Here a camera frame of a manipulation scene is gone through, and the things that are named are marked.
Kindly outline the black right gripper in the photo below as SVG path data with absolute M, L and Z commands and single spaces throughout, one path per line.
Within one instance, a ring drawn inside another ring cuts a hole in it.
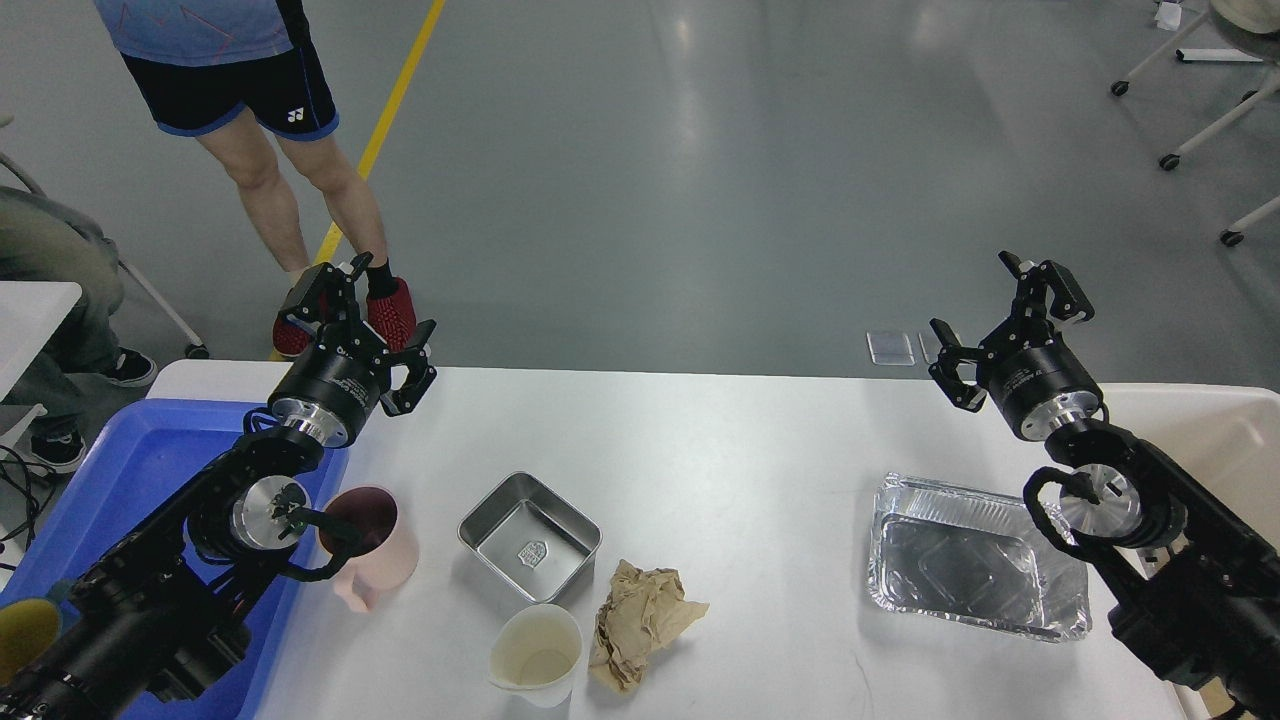
M 1060 342 L 1061 329 L 1089 322 L 1094 307 L 1065 265 L 1024 261 L 1009 251 L 998 259 L 1018 281 L 998 341 L 989 336 L 966 347 L 947 322 L 931 319 L 940 350 L 929 374 L 955 407 L 978 413 L 989 395 L 1019 439 L 1042 442 L 1103 404 L 1098 384 Z M 1001 342 L 1023 350 L 1000 361 Z M 975 369 L 973 382 L 960 377 L 961 365 Z

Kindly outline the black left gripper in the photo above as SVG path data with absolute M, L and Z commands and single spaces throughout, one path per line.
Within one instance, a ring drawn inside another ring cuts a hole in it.
M 351 446 L 379 400 L 384 414 L 412 413 L 436 379 L 429 340 L 436 320 L 420 322 L 398 352 L 374 350 L 374 332 L 362 319 L 356 281 L 372 255 L 352 266 L 329 263 L 307 269 L 287 296 L 287 343 L 308 346 L 268 398 L 282 425 L 312 436 L 325 448 Z M 399 387 L 390 373 L 404 368 Z

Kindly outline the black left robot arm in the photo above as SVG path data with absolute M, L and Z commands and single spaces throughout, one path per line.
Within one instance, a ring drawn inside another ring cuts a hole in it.
M 114 719 L 142 693 L 196 700 L 247 657 L 247 616 L 275 579 L 326 582 L 374 547 L 300 483 L 375 407 L 412 413 L 436 378 L 434 320 L 392 345 L 361 318 L 355 287 L 371 260 L 302 274 L 279 315 L 311 329 L 308 347 L 233 446 L 73 582 L 78 618 L 4 680 L 5 719 Z

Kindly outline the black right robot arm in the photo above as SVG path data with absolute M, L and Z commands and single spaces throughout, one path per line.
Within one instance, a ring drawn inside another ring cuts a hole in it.
M 1021 497 L 1060 552 L 1088 562 L 1116 603 L 1114 637 L 1158 679 L 1212 680 L 1228 717 L 1279 711 L 1277 551 L 1147 439 L 1110 421 L 1105 395 L 1062 328 L 1094 309 L 1070 270 L 1002 251 L 1016 282 L 1009 315 L 975 346 L 931 322 L 929 373 L 969 413 L 991 401 L 1010 430 L 1052 459 Z

